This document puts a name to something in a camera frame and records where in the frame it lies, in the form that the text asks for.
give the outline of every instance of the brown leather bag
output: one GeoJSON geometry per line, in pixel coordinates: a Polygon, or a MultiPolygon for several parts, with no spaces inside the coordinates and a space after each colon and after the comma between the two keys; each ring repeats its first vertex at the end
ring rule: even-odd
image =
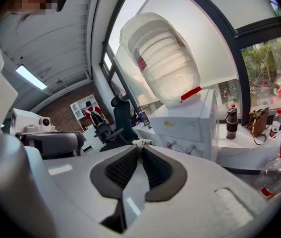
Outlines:
{"type": "Polygon", "coordinates": [[[256,145],[260,144],[256,142],[255,137],[264,136],[265,141],[267,140],[267,136],[263,132],[269,127],[269,125],[267,126],[268,115],[269,108],[254,110],[254,112],[249,113],[249,122],[245,127],[253,135],[256,145]]]}

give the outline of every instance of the black tumbler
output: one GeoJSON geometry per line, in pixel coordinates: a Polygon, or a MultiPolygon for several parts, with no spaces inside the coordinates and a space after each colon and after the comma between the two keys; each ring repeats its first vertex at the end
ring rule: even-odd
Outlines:
{"type": "Polygon", "coordinates": [[[225,116],[225,120],[226,120],[226,130],[227,130],[226,138],[228,138],[228,139],[236,138],[237,108],[235,107],[235,104],[231,105],[231,108],[228,110],[228,112],[225,116]]]}

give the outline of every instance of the brown wall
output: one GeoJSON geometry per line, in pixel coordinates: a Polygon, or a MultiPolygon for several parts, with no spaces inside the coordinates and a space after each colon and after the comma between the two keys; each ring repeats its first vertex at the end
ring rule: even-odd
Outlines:
{"type": "Polygon", "coordinates": [[[106,108],[103,99],[100,96],[94,83],[89,83],[78,89],[67,93],[55,101],[49,103],[37,112],[42,117],[50,117],[51,123],[56,126],[57,130],[69,131],[79,130],[82,131],[78,121],[76,120],[70,105],[73,102],[83,99],[86,96],[93,94],[98,105],[100,106],[103,114],[110,124],[113,124],[113,119],[106,108]]]}

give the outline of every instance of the white corrugated ceiling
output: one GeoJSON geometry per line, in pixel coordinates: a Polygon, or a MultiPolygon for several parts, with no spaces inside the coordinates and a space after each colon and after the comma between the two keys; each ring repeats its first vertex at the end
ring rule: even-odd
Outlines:
{"type": "Polygon", "coordinates": [[[10,14],[0,23],[2,74],[18,91],[13,107],[30,110],[53,93],[87,78],[86,23],[90,0],[67,0],[61,12],[47,11],[19,22],[10,14]],[[19,76],[24,64],[47,85],[44,91],[19,76]]]}

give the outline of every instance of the black office chair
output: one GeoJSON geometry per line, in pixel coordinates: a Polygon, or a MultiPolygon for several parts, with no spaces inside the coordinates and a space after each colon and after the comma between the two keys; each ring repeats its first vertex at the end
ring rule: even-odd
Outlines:
{"type": "Polygon", "coordinates": [[[123,101],[120,97],[116,96],[112,99],[111,105],[114,108],[116,130],[113,134],[107,136],[107,139],[105,139],[107,145],[104,146],[100,152],[123,145],[131,145],[133,140],[138,139],[138,135],[134,132],[130,123],[129,101],[123,101]]]}

